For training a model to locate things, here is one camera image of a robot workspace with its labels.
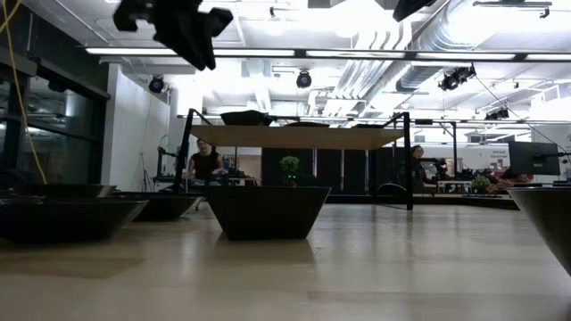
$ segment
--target black shirt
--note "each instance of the black shirt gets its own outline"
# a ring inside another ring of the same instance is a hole
[[[211,152],[210,155],[203,156],[200,153],[196,153],[191,157],[194,161],[194,172],[196,179],[208,180],[212,176],[212,171],[218,168],[218,157],[217,152]]]

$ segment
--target wooden tabletop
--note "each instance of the wooden tabletop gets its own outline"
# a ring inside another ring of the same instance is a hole
[[[404,136],[400,129],[193,125],[192,135],[216,146],[375,150]]]

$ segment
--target man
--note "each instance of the man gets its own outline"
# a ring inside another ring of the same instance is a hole
[[[202,139],[196,141],[198,152],[194,154],[188,162],[188,174],[194,172],[193,185],[203,185],[204,182],[212,180],[212,177],[222,173],[224,166],[222,157]]]

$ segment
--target woman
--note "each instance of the woman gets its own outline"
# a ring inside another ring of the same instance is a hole
[[[431,181],[426,177],[426,171],[420,163],[420,159],[425,154],[425,150],[420,145],[412,146],[410,148],[412,159],[410,160],[410,170],[412,171],[412,191],[414,193],[423,193],[425,191],[425,183],[431,184]],[[404,162],[399,169],[399,184],[406,187],[407,171]]]

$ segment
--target computer monitor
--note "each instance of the computer monitor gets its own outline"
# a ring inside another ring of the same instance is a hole
[[[556,144],[509,142],[509,167],[518,174],[561,175]]]

